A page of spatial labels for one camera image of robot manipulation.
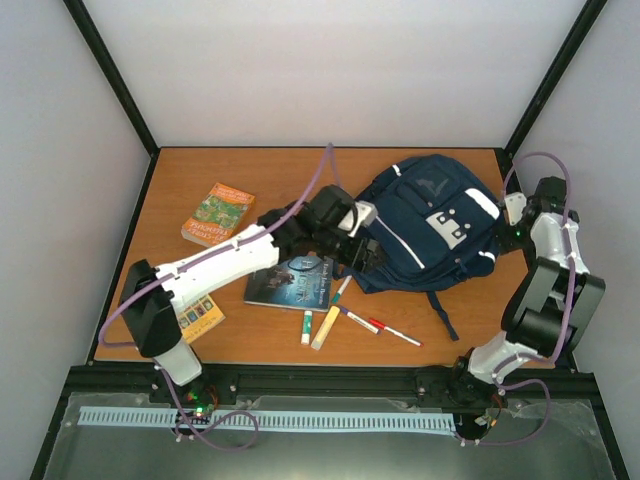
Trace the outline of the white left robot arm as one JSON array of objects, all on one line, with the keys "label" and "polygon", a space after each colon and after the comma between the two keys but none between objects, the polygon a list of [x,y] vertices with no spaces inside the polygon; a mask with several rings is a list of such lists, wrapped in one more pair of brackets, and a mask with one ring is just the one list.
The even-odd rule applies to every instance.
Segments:
[{"label": "white left robot arm", "polygon": [[311,200],[272,209],[198,254],[156,267],[146,260],[134,263],[118,314],[138,353],[169,376],[184,401],[197,402],[207,393],[208,378],[181,332],[179,314],[239,278],[308,253],[367,272],[384,260],[379,243],[363,233],[376,217],[372,203],[355,200],[336,185],[325,186]]}]

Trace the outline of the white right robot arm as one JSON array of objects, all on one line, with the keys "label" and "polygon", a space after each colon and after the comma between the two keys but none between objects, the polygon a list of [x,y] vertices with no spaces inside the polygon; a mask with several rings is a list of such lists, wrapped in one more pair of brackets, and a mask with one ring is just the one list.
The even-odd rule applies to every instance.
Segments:
[{"label": "white right robot arm", "polygon": [[568,209],[564,179],[545,177],[533,195],[507,195],[498,231],[504,252],[531,246],[528,273],[505,307],[500,332],[459,357],[448,382],[456,404],[489,404],[502,382],[528,362],[572,352],[606,289],[590,273],[577,242],[578,214]]}]

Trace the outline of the Wuthering Heights teal book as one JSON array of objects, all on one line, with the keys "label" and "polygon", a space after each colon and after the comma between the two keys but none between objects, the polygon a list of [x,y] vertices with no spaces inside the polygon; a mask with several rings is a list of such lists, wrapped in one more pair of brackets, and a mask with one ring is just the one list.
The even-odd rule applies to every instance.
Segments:
[{"label": "Wuthering Heights teal book", "polygon": [[327,312],[333,260],[296,257],[248,276],[244,302],[250,305]]}]

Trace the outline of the navy blue backpack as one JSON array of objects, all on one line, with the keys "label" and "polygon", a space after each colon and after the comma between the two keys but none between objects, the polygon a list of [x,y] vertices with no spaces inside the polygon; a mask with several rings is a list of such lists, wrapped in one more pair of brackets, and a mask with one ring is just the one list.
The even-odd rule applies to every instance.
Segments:
[{"label": "navy blue backpack", "polygon": [[494,271],[502,222],[496,196],[462,163],[434,154],[388,167],[357,198],[376,208],[362,232],[386,255],[377,268],[354,274],[360,289],[425,294],[458,340],[437,295]]}]

